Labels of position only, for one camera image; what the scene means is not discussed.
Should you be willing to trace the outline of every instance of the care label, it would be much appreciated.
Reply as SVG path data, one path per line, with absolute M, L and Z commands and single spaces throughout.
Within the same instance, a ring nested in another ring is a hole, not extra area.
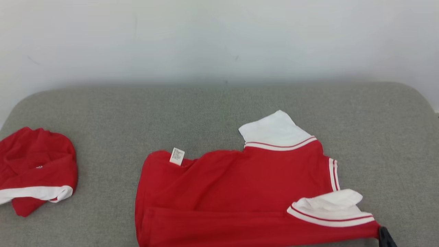
M 169 160 L 169 162 L 181 166 L 183 157 L 184 157 L 184 151 L 174 148 L 174 150 L 172 150 L 171 159 Z

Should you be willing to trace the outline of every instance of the striped trim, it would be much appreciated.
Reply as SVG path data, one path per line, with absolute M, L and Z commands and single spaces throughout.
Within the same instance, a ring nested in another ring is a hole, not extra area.
M 337 161 L 329 158 L 329 177 L 331 178 L 332 191 L 340 190 L 337 175 Z
M 273 150 L 273 151 L 290 151 L 290 150 L 294 150 L 294 149 L 298 149 L 300 147 L 305 146 L 306 144 L 316 141 L 317 138 L 315 136 L 311 136 L 310 138 L 299 142 L 295 145 L 292 146 L 277 146 L 277 145 L 272 145 L 272 144 L 268 144 L 268 143 L 262 143 L 262 142 L 246 142 L 244 145 L 245 147 L 254 147 L 254 148 L 261 148 L 261 149 L 267 149 L 267 150 Z
M 372 214 L 369 213 L 363 213 L 358 215 L 357 217 L 351 217 L 348 219 L 323 219 L 309 214 L 304 214 L 293 207 L 289 207 L 287 209 L 287 212 L 292 216 L 304 220 L 306 222 L 310 222 L 317 225 L 330 226 L 330 227 L 349 227 L 349 226 L 362 225 L 375 221 Z

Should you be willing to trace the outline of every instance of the red fabric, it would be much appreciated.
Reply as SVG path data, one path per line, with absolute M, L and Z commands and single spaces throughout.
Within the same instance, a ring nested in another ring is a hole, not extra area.
M 286 212 L 333 192 L 319 141 L 290 151 L 214 151 L 181 166 L 157 151 L 143 165 L 135 221 L 139 246 L 292 246 L 377 237 L 376 221 L 327 227 Z
M 7 189 L 35 186 L 67 185 L 74 192 L 76 184 L 76 154 L 67 137 L 25 127 L 0 141 L 0 195 Z M 45 202 L 16 197 L 12 206 L 17 215 L 26 217 Z

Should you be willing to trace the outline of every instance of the gray fabric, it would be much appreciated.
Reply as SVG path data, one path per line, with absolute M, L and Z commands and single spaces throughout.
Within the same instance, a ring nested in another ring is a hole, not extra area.
M 68 136 L 76 193 L 29 217 L 0 206 L 1 246 L 136 246 L 134 199 L 142 164 L 177 147 L 195 158 L 242 149 L 238 128 L 281 109 L 338 160 L 340 186 L 400 247 L 439 243 L 439 121 L 401 84 L 253 87 L 104 87 L 39 93 L 20 102 L 0 138 L 24 126 Z M 353 240 L 325 246 L 378 246 Z

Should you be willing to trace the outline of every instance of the black object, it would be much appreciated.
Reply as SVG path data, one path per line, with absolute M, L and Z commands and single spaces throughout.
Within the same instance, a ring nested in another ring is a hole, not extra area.
M 384 226 L 379 229 L 380 238 L 379 238 L 379 247 L 398 247 L 396 246 L 395 241 L 393 241 L 392 236 L 390 236 L 389 231 Z

